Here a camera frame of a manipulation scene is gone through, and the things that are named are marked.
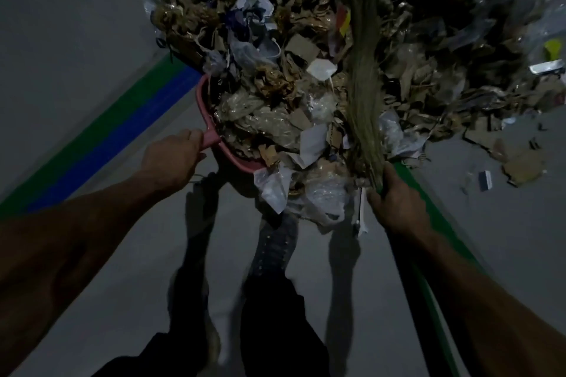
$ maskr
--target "hand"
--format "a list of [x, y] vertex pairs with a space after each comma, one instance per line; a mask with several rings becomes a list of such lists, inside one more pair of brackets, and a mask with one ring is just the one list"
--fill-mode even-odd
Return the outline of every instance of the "hand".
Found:
[[391, 163], [384, 167], [383, 183], [386, 196], [370, 191], [367, 200], [388, 232], [412, 239], [432, 231], [421, 195], [401, 180]]
[[145, 150], [139, 177], [150, 178], [157, 188], [173, 194], [184, 188], [198, 162], [206, 158], [200, 152], [203, 132], [183, 130], [152, 143]]

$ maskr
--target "pink dustpan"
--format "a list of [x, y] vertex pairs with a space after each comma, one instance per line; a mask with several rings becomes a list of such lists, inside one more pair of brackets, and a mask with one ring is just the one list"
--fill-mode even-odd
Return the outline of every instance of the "pink dustpan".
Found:
[[212, 116], [208, 113], [208, 109], [203, 100], [203, 93], [205, 91], [204, 86], [207, 81], [208, 75], [203, 75], [196, 86], [196, 103], [199, 106], [200, 113], [207, 125], [207, 131], [204, 132], [203, 149], [218, 145], [218, 147], [222, 149], [222, 152], [224, 152], [224, 155], [226, 155], [226, 157], [228, 157], [228, 159], [244, 173], [253, 173], [256, 170], [264, 168], [265, 164], [261, 161], [247, 161], [236, 157], [236, 155], [230, 152], [230, 148], [222, 141], [222, 137], [220, 137], [220, 135], [216, 132], [216, 125]]

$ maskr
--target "black pants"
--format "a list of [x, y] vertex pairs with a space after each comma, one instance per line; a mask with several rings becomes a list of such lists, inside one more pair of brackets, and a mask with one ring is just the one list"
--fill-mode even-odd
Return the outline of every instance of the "black pants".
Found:
[[[186, 293], [200, 292], [187, 289], [187, 283], [191, 281], [176, 281], [176, 291], [185, 285]], [[328, 351], [308, 324], [305, 301], [290, 280], [283, 276], [251, 278], [244, 285], [244, 294], [240, 347], [247, 377], [329, 376]], [[167, 334], [155, 335], [137, 357], [113, 359], [95, 377], [196, 375], [208, 359], [201, 316], [202, 296], [186, 295], [184, 301], [174, 302]]]

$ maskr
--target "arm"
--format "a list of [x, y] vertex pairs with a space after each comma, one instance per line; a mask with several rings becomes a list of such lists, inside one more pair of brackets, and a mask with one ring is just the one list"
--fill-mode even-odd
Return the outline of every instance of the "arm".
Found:
[[150, 145], [117, 185], [0, 223], [0, 375], [8, 375], [88, 285], [136, 221], [187, 185], [201, 131]]
[[564, 376], [566, 338], [458, 255], [432, 230], [420, 195], [387, 164], [387, 194], [368, 196], [434, 292], [471, 375]]

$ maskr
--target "blue stripe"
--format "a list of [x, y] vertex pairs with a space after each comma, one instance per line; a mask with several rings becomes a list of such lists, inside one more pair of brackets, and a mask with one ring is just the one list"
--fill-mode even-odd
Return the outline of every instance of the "blue stripe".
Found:
[[157, 121], [160, 116], [171, 109], [181, 97], [198, 83], [201, 76], [201, 73], [191, 67], [182, 70], [144, 106], [140, 107], [122, 125], [112, 131], [100, 145], [78, 161], [43, 195], [32, 202], [26, 211], [34, 212], [66, 200], [152, 123]]

